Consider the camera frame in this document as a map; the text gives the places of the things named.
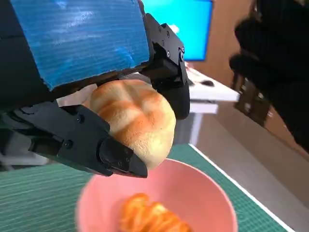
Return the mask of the black gloved right hand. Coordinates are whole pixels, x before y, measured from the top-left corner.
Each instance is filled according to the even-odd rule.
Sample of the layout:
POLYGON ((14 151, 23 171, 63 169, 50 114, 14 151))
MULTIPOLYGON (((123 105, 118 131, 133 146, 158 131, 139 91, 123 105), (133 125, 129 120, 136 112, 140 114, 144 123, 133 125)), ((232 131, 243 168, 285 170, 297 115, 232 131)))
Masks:
POLYGON ((271 102, 295 142, 309 148, 309 6, 295 0, 259 0, 257 15, 241 20, 241 52, 230 68, 271 102))

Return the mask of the black left hand blue tape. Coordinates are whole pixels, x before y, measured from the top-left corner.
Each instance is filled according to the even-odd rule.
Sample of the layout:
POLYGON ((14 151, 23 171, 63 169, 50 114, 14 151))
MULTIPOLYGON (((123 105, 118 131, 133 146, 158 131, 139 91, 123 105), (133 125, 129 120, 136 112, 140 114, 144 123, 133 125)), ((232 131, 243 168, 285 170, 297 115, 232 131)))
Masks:
POLYGON ((146 165, 82 105, 57 99, 131 73, 147 76, 177 119, 189 115, 184 45, 139 0, 3 0, 0 127, 28 150, 103 176, 146 178, 146 165))

